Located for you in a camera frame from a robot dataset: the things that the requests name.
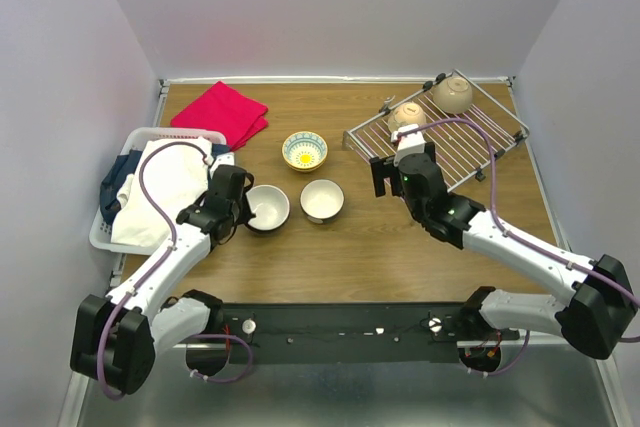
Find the beige bowl with drawing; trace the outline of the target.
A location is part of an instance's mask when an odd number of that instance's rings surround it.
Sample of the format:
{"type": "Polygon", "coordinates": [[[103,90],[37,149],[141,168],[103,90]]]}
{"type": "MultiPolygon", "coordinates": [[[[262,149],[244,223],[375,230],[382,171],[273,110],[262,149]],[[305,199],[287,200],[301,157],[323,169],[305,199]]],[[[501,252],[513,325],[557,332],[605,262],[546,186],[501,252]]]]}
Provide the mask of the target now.
{"type": "Polygon", "coordinates": [[[400,127],[408,125],[425,124],[426,114],[422,107],[415,102],[404,102],[393,109],[387,119],[387,125],[391,133],[400,127]]]}

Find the red bowl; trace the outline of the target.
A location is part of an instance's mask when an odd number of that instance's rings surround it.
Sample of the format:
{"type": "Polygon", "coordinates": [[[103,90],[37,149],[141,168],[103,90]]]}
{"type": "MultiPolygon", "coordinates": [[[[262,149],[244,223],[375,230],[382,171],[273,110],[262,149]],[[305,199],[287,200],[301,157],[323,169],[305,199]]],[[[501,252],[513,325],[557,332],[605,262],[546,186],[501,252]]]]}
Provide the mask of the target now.
{"type": "Polygon", "coordinates": [[[289,199],[278,187],[272,185],[255,186],[247,192],[247,199],[255,217],[267,219],[289,218],[289,199]]]}

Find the plain beige bowl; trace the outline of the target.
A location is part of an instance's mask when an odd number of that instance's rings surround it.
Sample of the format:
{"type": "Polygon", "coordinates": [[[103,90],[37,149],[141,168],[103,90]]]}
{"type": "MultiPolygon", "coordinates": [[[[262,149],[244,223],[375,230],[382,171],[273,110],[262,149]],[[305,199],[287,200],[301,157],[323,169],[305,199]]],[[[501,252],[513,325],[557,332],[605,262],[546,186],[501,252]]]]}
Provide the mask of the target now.
{"type": "Polygon", "coordinates": [[[473,103],[473,89],[463,77],[451,76],[433,88],[433,101],[447,114],[458,115],[466,112],[473,103]]]}

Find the teal white bowl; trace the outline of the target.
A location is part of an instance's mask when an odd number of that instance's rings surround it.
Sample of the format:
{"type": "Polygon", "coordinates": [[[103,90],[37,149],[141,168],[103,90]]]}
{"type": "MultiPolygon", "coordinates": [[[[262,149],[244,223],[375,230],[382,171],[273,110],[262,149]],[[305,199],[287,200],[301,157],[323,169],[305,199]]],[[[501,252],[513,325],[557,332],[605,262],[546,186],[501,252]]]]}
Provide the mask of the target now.
{"type": "Polygon", "coordinates": [[[345,202],[341,187],[329,180],[309,182],[301,191],[300,206],[306,218],[315,224],[326,224],[337,218],[345,202]]]}

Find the cream striped bowl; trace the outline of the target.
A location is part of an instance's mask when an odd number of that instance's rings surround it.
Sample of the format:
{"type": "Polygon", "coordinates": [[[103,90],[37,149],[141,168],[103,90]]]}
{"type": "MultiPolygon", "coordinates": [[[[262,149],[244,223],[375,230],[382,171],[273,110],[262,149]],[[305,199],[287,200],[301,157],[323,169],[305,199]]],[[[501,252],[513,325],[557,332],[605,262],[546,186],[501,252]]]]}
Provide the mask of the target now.
{"type": "Polygon", "coordinates": [[[317,133],[310,131],[300,131],[291,134],[282,145],[282,157],[296,158],[302,155],[313,157],[328,156],[328,145],[325,139],[317,133]]]}

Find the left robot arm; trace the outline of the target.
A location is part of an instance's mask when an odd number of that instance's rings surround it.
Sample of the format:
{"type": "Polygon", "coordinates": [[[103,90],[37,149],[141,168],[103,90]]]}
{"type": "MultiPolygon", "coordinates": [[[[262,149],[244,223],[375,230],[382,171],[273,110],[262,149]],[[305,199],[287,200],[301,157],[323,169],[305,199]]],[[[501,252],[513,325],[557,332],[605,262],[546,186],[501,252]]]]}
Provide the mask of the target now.
{"type": "Polygon", "coordinates": [[[170,222],[161,246],[124,283],[106,296],[88,295],[79,305],[70,367],[97,381],[117,401],[135,393],[160,354],[184,340],[246,347],[230,334],[222,303],[193,291],[171,307],[165,302],[177,284],[253,216],[247,199],[254,177],[241,167],[217,167],[208,190],[170,222]]]}

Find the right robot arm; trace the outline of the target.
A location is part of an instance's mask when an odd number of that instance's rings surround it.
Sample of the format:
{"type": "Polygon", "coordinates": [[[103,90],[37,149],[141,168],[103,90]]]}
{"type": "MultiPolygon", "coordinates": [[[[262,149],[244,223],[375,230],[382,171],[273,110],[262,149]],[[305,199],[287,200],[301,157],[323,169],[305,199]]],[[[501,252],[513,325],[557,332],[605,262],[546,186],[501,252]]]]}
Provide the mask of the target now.
{"type": "Polygon", "coordinates": [[[542,332],[598,360],[624,342],[639,300],[619,260],[563,251],[448,191],[432,143],[411,148],[401,159],[373,157],[369,165],[376,196],[391,192],[401,198],[433,238],[497,260],[545,288],[545,294],[478,289],[459,317],[467,336],[480,339],[503,329],[542,332]]]}

